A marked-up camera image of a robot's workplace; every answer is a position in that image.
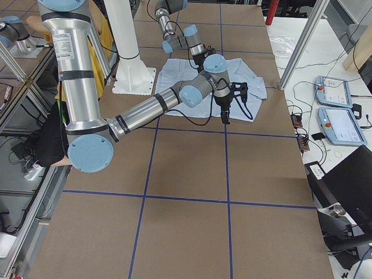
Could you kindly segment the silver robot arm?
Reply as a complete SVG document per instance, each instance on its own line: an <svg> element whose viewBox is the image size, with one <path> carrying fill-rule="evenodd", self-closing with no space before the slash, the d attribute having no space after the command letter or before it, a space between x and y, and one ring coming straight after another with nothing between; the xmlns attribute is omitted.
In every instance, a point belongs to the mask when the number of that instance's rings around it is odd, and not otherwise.
<svg viewBox="0 0 372 279"><path fill-rule="evenodd" d="M41 20L51 32L65 93L69 124L66 127L68 158L79 171L94 173L106 168L113 144L123 135L155 120L180 103L195 107L214 94L221 118L229 120L230 89L227 62L209 55L202 71L192 80L179 81L152 94L156 70L140 58L133 16L128 1L106 1L106 11L120 56L115 91L139 93L147 99L112 119L100 114L89 45L94 25L87 1L39 1Z"/></svg>
<svg viewBox="0 0 372 279"><path fill-rule="evenodd" d="M190 51L195 66L191 65L193 69L196 69L198 73L203 70L203 63L205 59L215 54L216 51L211 46L206 46L202 43L198 34L196 25L192 24L185 29L181 30L180 35L176 34L176 30L173 28L172 23L177 26L176 22L171 21L170 15L185 9L188 5L188 1L158 1L155 6L155 20L158 22L163 35L162 47L165 53L173 53L181 48Z"/></svg>

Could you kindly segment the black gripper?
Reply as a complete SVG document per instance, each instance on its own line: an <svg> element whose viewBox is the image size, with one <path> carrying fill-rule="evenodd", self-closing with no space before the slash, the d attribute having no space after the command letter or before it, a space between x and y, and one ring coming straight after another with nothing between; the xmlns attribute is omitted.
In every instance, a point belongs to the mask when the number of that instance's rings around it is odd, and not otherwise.
<svg viewBox="0 0 372 279"><path fill-rule="evenodd" d="M203 70L204 60L212 54L215 54L216 50L211 46L194 46L192 48L192 58L197 66L197 71Z"/></svg>
<svg viewBox="0 0 372 279"><path fill-rule="evenodd" d="M230 124L230 103L232 95L229 88L223 88L214 92L214 100L221 108L222 123Z"/></svg>

